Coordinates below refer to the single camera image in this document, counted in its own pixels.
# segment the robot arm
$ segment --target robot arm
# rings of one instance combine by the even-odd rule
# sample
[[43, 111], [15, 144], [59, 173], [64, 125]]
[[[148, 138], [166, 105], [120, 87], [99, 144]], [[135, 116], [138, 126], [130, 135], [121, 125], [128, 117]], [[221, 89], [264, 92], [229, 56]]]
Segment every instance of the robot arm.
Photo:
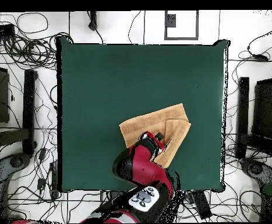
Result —
[[112, 202], [97, 208], [82, 223], [154, 223], [174, 195], [172, 177], [168, 170], [152, 160], [164, 146], [163, 136], [145, 132], [133, 146], [114, 161], [113, 173], [120, 180], [136, 185]]

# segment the tangled wires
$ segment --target tangled wires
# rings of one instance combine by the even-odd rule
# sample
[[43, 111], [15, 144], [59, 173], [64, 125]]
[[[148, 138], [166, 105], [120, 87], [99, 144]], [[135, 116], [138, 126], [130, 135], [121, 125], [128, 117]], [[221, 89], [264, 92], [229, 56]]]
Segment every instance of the tangled wires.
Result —
[[[25, 32], [19, 27], [19, 19], [23, 15], [32, 15], [37, 14], [41, 15], [47, 25], [46, 28], [34, 31], [34, 32]], [[24, 13], [20, 15], [17, 20], [13, 15], [15, 20], [15, 27], [18, 29], [18, 33], [13, 37], [4, 37], [0, 38], [0, 53], [6, 53], [11, 57], [13, 62], [6, 62], [4, 64], [16, 64], [19, 68], [20, 65], [27, 66], [31, 69], [36, 68], [47, 68], [56, 70], [56, 38], [57, 37], [66, 37], [69, 42], [73, 43], [71, 36], [67, 33], [60, 32], [58, 34], [44, 37], [31, 39], [27, 37], [27, 34], [40, 33], [48, 29], [48, 20], [47, 18], [37, 12], [33, 13]], [[0, 24], [14, 24], [11, 22], [0, 21]]]

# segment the black stand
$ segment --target black stand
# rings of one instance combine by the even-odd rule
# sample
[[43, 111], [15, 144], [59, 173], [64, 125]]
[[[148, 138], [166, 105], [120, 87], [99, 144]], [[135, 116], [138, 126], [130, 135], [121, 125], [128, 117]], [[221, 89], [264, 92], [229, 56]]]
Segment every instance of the black stand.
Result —
[[25, 71], [23, 96], [23, 128], [14, 131], [0, 132], [0, 147], [22, 141], [23, 153], [33, 155], [36, 146], [34, 142], [34, 88], [37, 72]]
[[235, 157], [245, 158], [251, 146], [272, 156], [272, 79], [257, 83], [252, 134], [248, 134], [249, 78], [239, 78]]
[[9, 219], [8, 186], [13, 173], [30, 163], [36, 142], [34, 141], [34, 88], [37, 72], [29, 69], [24, 73], [23, 128], [15, 131], [0, 132], [0, 146], [22, 141], [23, 153], [9, 155], [0, 159], [0, 222]]

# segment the cord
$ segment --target cord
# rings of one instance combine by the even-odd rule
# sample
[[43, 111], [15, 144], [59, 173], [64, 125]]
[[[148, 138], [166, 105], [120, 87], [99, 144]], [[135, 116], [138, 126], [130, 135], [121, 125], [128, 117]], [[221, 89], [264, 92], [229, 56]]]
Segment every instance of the cord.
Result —
[[52, 99], [52, 91], [53, 91], [53, 89], [55, 89], [56, 87], [57, 87], [57, 85], [55, 85], [54, 87], [52, 87], [52, 89], [51, 89], [51, 91], [50, 91], [50, 100], [51, 100], [53, 103], [55, 103], [55, 104], [57, 104], [57, 102], [53, 101], [53, 99]]
[[244, 214], [244, 212], [243, 212], [242, 201], [241, 201], [242, 196], [243, 196], [244, 194], [246, 194], [246, 193], [255, 193], [255, 194], [257, 194], [260, 198], [262, 198], [262, 199], [264, 199], [264, 200], [266, 200], [266, 199], [265, 199], [265, 197], [262, 196], [260, 193], [258, 193], [258, 192], [256, 192], [256, 191], [253, 191], [253, 190], [244, 191], [244, 192], [239, 196], [239, 206], [240, 206], [240, 209], [241, 209], [241, 213], [242, 213], [243, 217], [244, 217], [248, 222], [250, 222], [250, 220], [245, 216], [245, 214]]
[[74, 211], [77, 207], [79, 207], [79, 205], [83, 202], [83, 199], [84, 199], [84, 197], [85, 196], [89, 196], [89, 195], [92, 195], [92, 196], [98, 196], [100, 193], [98, 193], [98, 194], [91, 194], [91, 193], [87, 193], [87, 194], [85, 194], [84, 196], [82, 196], [82, 198], [81, 198], [81, 200], [80, 200], [80, 202], [74, 207], [74, 208], [72, 208], [70, 211], [69, 211], [69, 217], [68, 217], [68, 223], [70, 222], [70, 213], [72, 212], [72, 211]]
[[253, 57], [255, 57], [255, 58], [258, 58], [258, 59], [263, 58], [263, 57], [262, 57], [263, 54], [260, 54], [260, 55], [262, 55], [262, 56], [252, 54], [252, 53], [250, 52], [250, 45], [251, 45], [255, 40], [257, 40], [257, 39], [259, 39], [259, 38], [262, 38], [262, 37], [264, 37], [264, 36], [267, 36], [267, 35], [269, 35], [269, 34], [272, 34], [272, 31], [269, 31], [268, 33], [266, 33], [266, 34], [264, 34], [264, 35], [261, 35], [261, 36], [259, 36], [259, 37], [257, 37], [257, 38], [254, 38], [254, 39], [249, 43], [249, 45], [248, 45], [248, 47], [247, 47], [247, 50], [248, 50], [248, 52], [249, 52], [249, 54], [250, 54], [251, 56], [253, 56]]
[[96, 31], [96, 33], [98, 34], [98, 36], [101, 38], [101, 43], [104, 44], [103, 38], [101, 37], [100, 33], [97, 31], [96, 11], [91, 11], [91, 12], [92, 12], [92, 16], [90, 16], [89, 12], [87, 11], [87, 14], [88, 14], [88, 16], [90, 18], [89, 28], [91, 27], [91, 28], [93, 28]]
[[140, 15], [141, 11], [142, 10], [140, 10], [139, 13], [133, 18], [132, 24], [130, 25], [130, 28], [129, 28], [129, 33], [130, 33], [130, 30], [132, 29], [134, 20], [137, 18], [138, 15]]

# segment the black frame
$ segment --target black frame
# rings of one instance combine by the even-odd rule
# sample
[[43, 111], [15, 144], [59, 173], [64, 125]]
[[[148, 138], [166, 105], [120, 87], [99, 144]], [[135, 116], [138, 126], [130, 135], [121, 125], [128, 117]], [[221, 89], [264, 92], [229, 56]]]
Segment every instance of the black frame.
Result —
[[32, 69], [24, 73], [23, 128], [0, 132], [0, 147], [22, 141], [23, 153], [32, 157], [36, 143], [34, 141], [34, 92], [38, 74]]
[[199, 39], [199, 11], [196, 10], [196, 36], [195, 37], [168, 37], [167, 33], [168, 11], [165, 11], [165, 40], [198, 40]]

